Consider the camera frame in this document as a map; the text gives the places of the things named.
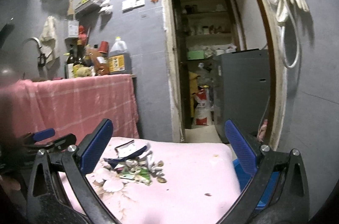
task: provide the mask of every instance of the floor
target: floor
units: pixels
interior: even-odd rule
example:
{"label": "floor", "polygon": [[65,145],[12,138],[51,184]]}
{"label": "floor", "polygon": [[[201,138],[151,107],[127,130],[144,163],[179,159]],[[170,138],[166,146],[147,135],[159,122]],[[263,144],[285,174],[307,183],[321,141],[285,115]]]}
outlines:
{"label": "floor", "polygon": [[[185,129],[186,143],[221,143],[214,125],[211,126],[192,126],[192,129]],[[232,160],[235,160],[233,148],[227,144],[232,151]]]}

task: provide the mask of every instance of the trash pile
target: trash pile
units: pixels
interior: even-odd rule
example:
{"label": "trash pile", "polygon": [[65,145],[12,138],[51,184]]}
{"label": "trash pile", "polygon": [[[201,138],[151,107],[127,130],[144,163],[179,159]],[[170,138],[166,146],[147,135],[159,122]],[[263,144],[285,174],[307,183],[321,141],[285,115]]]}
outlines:
{"label": "trash pile", "polygon": [[163,177],[163,161],[155,163],[153,151],[147,144],[137,149],[134,140],[115,148],[118,158],[102,158],[94,172],[86,175],[98,195],[117,192],[127,183],[152,184],[152,177],[159,183],[166,183]]}

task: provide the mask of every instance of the metal bolt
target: metal bolt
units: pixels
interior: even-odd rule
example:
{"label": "metal bolt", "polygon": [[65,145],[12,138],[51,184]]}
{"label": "metal bolt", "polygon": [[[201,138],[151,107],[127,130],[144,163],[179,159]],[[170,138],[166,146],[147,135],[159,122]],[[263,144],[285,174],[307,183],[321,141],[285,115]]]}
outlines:
{"label": "metal bolt", "polygon": [[296,155],[296,156],[299,156],[299,155],[300,155],[300,151],[297,150],[297,149],[293,149],[293,150],[292,150],[292,153],[293,153],[293,155]]}
{"label": "metal bolt", "polygon": [[77,146],[75,144],[72,144],[67,148],[67,150],[70,152],[75,151],[76,149],[77,149]]}
{"label": "metal bolt", "polygon": [[264,151],[264,152],[267,152],[267,151],[270,151],[270,147],[268,145],[266,145],[266,144],[263,144],[261,146],[261,150]]}
{"label": "metal bolt", "polygon": [[38,150],[38,155],[41,156],[41,155],[44,155],[45,154],[45,150],[44,149],[39,149]]}

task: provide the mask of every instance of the pink cloth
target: pink cloth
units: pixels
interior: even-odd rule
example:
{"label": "pink cloth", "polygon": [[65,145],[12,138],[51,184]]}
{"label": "pink cloth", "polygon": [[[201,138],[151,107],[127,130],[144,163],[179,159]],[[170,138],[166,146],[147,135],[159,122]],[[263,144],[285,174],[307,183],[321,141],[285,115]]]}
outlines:
{"label": "pink cloth", "polygon": [[[114,148],[130,140],[112,137],[101,158],[116,158]],[[164,162],[167,183],[153,178],[150,186],[128,183],[121,191],[105,193],[103,203],[122,224],[215,224],[240,196],[232,152],[227,145],[135,139],[137,147],[147,142],[155,162]],[[73,208],[84,213],[65,173],[59,174]]]}
{"label": "pink cloth", "polygon": [[50,139],[73,133],[78,144],[103,118],[113,122],[114,136],[139,137],[130,75],[44,82],[20,80],[9,91],[16,137],[54,128],[56,134]]}

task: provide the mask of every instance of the white basket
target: white basket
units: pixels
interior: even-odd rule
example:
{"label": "white basket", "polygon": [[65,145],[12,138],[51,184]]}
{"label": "white basket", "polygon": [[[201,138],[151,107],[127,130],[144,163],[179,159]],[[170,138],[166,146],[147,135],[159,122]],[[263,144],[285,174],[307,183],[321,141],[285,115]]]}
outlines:
{"label": "white basket", "polygon": [[65,20],[64,21],[64,39],[79,37],[79,21]]}

